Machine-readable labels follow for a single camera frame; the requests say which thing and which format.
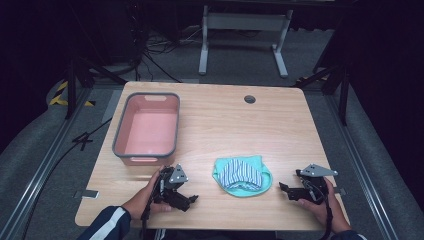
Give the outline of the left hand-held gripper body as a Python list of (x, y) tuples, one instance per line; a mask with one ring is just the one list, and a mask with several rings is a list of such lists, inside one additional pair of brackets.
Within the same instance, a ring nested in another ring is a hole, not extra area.
[(180, 194), (178, 189), (187, 181), (188, 177), (180, 164), (164, 167), (155, 183), (152, 200), (155, 203), (168, 203), (171, 207), (183, 211), (190, 201), (189, 197)]

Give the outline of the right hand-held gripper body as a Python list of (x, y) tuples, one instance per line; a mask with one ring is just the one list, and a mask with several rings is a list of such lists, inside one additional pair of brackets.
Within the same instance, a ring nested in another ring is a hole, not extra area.
[(296, 176), (300, 179), (302, 188), (290, 188), (288, 193), (294, 193), (297, 200), (306, 199), (316, 205), (320, 205), (328, 195), (328, 188), (324, 178), (337, 176), (336, 170), (331, 170), (317, 164), (310, 164), (306, 168), (296, 170)]

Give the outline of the teal and striped cloth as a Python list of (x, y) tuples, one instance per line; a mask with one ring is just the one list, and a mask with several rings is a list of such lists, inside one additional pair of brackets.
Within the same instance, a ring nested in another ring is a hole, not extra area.
[(218, 158), (212, 177), (225, 192), (239, 198), (263, 194), (273, 183), (260, 155)]

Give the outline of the pink basin with grey rim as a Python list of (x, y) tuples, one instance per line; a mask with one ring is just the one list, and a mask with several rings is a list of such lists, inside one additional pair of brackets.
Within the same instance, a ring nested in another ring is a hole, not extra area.
[(117, 126), (113, 153), (125, 165), (172, 165), (179, 110), (180, 98), (175, 93), (130, 94)]

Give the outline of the person's right hand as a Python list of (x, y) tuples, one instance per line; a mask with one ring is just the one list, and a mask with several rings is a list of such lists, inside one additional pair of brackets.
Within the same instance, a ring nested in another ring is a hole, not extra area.
[(328, 188), (327, 201), (320, 205), (316, 205), (308, 200), (299, 199), (297, 204), (303, 209), (310, 211), (317, 219), (317, 221), (324, 227), (328, 225), (327, 209), (330, 209), (332, 212), (331, 231), (334, 234), (339, 234), (344, 231), (351, 230), (352, 227), (346, 220), (340, 203), (335, 197), (333, 184), (327, 178), (325, 178), (325, 182)]

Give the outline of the person's left hand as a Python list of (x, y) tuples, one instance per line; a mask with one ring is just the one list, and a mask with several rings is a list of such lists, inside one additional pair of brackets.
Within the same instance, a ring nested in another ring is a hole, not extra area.
[(149, 207), (152, 213), (170, 212), (172, 208), (166, 203), (150, 203), (151, 194), (159, 177), (161, 169), (158, 169), (145, 187), (140, 189), (132, 198), (126, 201), (122, 207), (127, 210), (132, 220), (140, 220), (144, 210)]

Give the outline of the person's dark clothing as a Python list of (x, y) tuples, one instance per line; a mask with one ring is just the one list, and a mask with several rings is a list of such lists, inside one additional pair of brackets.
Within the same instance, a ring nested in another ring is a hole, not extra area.
[(274, 231), (166, 230), (156, 235), (156, 230), (146, 230), (139, 240), (277, 240)]

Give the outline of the black tripod stand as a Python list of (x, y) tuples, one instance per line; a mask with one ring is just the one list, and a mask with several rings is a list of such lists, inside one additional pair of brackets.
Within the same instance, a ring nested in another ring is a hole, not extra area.
[(335, 65), (316, 72), (309, 77), (301, 77), (293, 85), (293, 88), (302, 89), (313, 82), (316, 82), (324, 77), (327, 78), (321, 87), (321, 92), (324, 95), (332, 95), (337, 89), (339, 93), (338, 117), (341, 123), (346, 126), (346, 111), (349, 92), (349, 76), (345, 65)]
[(90, 72), (91, 69), (97, 71), (101, 76), (111, 79), (119, 85), (125, 85), (126, 80), (119, 77), (117, 74), (107, 70), (105, 67), (96, 65), (88, 59), (80, 56), (75, 56), (71, 59), (67, 69), (67, 83), (68, 83), (68, 106), (66, 119), (70, 119), (77, 107), (77, 86), (76, 82), (79, 81), (83, 88), (92, 88), (94, 86), (94, 79)]

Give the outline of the yellow and black floor tape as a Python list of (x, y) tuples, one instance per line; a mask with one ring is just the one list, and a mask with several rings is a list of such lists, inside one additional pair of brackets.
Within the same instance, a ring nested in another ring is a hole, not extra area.
[(54, 93), (53, 97), (51, 98), (49, 104), (67, 106), (68, 101), (62, 98), (62, 95), (65, 92), (67, 87), (68, 87), (68, 82), (66, 80), (62, 81), (60, 85), (58, 86), (56, 92)]

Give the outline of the aluminium floor rail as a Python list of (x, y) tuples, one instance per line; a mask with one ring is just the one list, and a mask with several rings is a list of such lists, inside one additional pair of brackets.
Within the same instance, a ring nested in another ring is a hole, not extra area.
[(50, 176), (72, 149), (70, 131), (90, 95), (80, 90), (70, 119), (65, 106), (50, 106), (0, 155), (0, 240), (22, 240)]
[(353, 170), (358, 178), (360, 186), (364, 192), (365, 198), (376, 220), (380, 233), (383, 236), (383, 239), (399, 240), (398, 235), (393, 227), (393, 224), (390, 221), (390, 218), (386, 212), (386, 209), (383, 206), (381, 198), (378, 192), (376, 191), (372, 179), (370, 178), (370, 175), (367, 172), (366, 167), (362, 161), (360, 153), (350, 135), (348, 127), (343, 125), (342, 121), (339, 119), (338, 105), (336, 101), (331, 96), (325, 96), (324, 99), (330, 109), (331, 115), (336, 121), (336, 126), (338, 127), (342, 135), (342, 139), (347, 145)]

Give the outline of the white metal desk frame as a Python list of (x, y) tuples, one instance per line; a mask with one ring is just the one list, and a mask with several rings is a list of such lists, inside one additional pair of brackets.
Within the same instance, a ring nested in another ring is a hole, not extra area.
[(281, 78), (288, 77), (288, 71), (283, 59), (282, 48), (289, 30), (293, 11), (288, 10), (283, 15), (216, 13), (211, 12), (208, 5), (203, 7), (202, 16), (202, 46), (198, 73), (207, 73), (208, 63), (208, 31), (213, 30), (250, 30), (273, 31), (279, 33), (279, 40), (271, 46), (274, 59)]

